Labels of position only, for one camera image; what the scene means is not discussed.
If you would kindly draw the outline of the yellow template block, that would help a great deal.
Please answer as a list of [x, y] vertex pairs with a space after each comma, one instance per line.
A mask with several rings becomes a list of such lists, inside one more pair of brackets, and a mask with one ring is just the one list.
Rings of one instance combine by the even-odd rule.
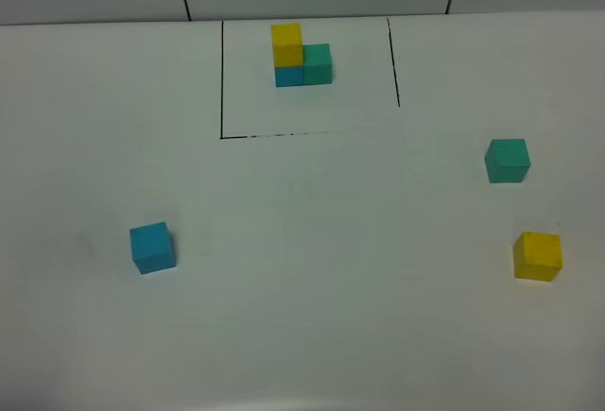
[[271, 26], [271, 43], [275, 67], [303, 66], [303, 35], [301, 25]]

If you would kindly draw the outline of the green template block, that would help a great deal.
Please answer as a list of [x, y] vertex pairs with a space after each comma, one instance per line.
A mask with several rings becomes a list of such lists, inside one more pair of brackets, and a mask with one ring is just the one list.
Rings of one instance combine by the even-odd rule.
[[303, 47], [303, 84], [321, 85], [333, 82], [333, 62], [329, 43]]

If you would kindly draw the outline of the blue template block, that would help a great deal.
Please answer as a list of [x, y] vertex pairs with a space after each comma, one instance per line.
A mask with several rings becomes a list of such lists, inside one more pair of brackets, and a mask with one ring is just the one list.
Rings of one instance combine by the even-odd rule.
[[274, 78], [277, 88], [303, 86], [304, 68], [302, 66], [275, 67]]

